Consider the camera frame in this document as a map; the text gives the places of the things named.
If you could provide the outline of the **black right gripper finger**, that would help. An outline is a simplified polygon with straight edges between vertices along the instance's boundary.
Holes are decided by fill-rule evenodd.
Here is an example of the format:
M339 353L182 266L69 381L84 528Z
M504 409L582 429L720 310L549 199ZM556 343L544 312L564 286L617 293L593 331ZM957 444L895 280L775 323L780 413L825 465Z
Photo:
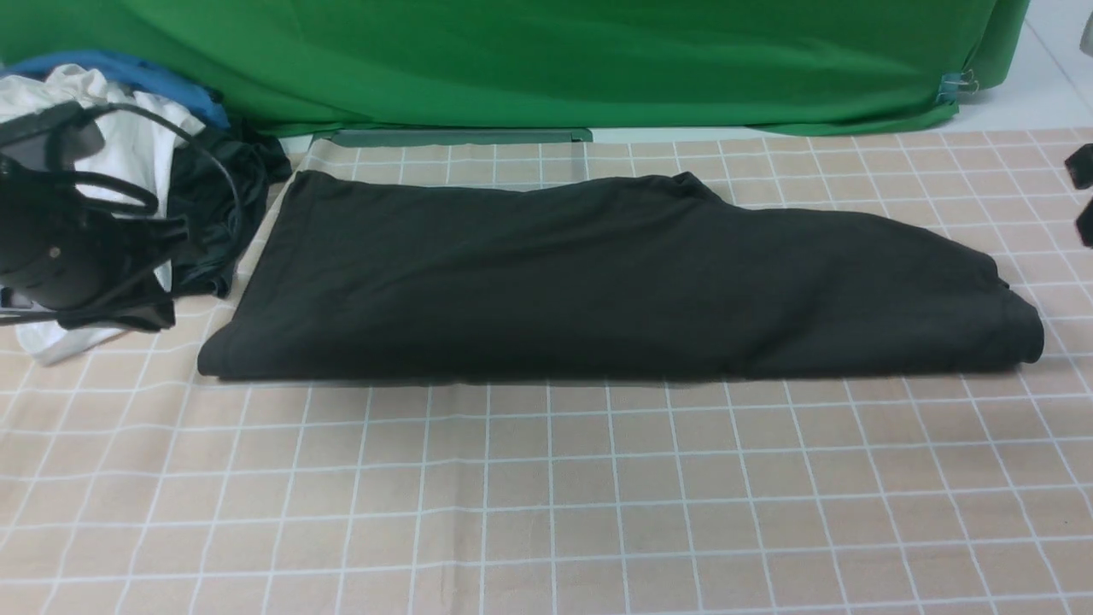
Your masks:
M1093 249L1093 201L1090 200L1076 218L1078 238L1088 249Z
M1082 144L1065 159L1065 168L1076 190L1093 186L1093 144Z

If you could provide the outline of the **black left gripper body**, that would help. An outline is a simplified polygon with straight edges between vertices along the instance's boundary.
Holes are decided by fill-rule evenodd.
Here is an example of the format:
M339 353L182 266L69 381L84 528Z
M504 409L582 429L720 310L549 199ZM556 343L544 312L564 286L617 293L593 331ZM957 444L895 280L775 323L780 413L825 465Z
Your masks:
M169 330L176 295L156 270L188 249L188 221L155 217L153 197L89 198L77 177L3 168L3 326Z

